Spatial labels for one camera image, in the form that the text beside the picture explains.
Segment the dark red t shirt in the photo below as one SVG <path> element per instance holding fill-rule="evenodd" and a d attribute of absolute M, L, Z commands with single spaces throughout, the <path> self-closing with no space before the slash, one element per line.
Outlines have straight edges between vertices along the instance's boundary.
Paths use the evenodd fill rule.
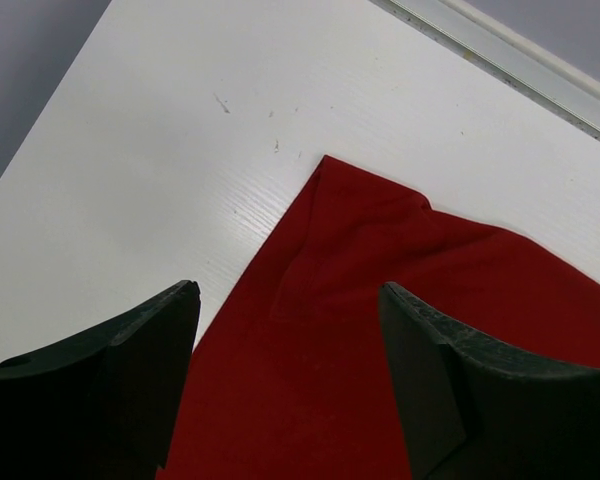
<path fill-rule="evenodd" d="M 600 285 L 533 241 L 321 160 L 195 348 L 163 479 L 406 479 L 378 320 L 393 281 L 600 367 Z"/>

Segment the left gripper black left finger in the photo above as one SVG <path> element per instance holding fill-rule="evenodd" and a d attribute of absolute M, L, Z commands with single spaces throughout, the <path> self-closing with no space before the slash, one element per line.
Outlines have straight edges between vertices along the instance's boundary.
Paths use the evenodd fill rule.
<path fill-rule="evenodd" d="M 167 465 L 200 314 L 180 281 L 0 363 L 0 479 L 153 479 Z"/>

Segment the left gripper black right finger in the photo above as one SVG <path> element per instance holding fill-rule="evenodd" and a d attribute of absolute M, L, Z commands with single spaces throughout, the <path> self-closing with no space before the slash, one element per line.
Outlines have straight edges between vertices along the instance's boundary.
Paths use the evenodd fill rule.
<path fill-rule="evenodd" d="M 600 369 L 509 345 L 396 283 L 379 320 L 415 479 L 600 479 Z"/>

